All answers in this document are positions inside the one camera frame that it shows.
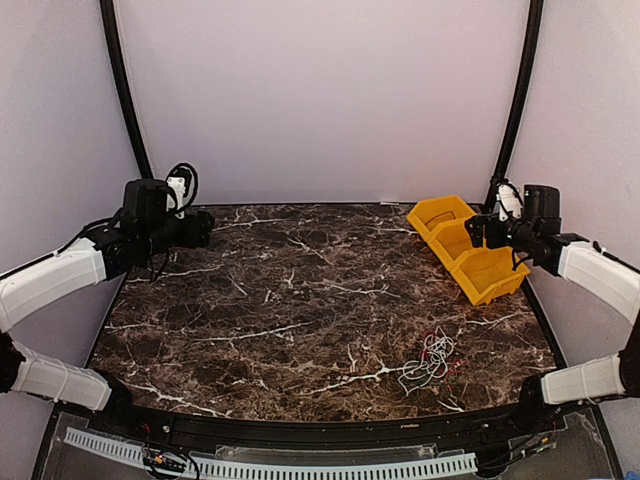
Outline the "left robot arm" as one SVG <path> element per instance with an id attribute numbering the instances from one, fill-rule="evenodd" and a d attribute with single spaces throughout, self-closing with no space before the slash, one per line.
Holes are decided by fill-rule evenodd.
<path id="1" fill-rule="evenodd" d="M 134 267 L 150 268 L 173 248 L 204 248 L 214 227 L 206 211 L 188 212 L 196 183 L 173 174 L 127 183 L 122 206 L 93 221 L 59 249 L 1 276 L 1 390 L 101 411 L 120 436 L 141 427 L 140 412 L 118 380 L 38 353 L 12 339 L 22 320 L 81 289 L 113 280 Z"/>

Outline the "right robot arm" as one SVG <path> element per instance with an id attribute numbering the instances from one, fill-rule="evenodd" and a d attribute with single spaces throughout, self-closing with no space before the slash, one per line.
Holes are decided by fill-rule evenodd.
<path id="1" fill-rule="evenodd" d="M 632 326 L 624 348 L 523 381 L 510 424 L 530 434 L 548 424 L 565 405 L 636 398 L 639 395 L 639 270 L 606 251 L 597 241 L 561 230 L 557 188 L 509 182 L 496 189 L 496 210 L 464 223 L 475 247 L 509 247 L 533 265 L 576 284 L 620 313 Z"/>

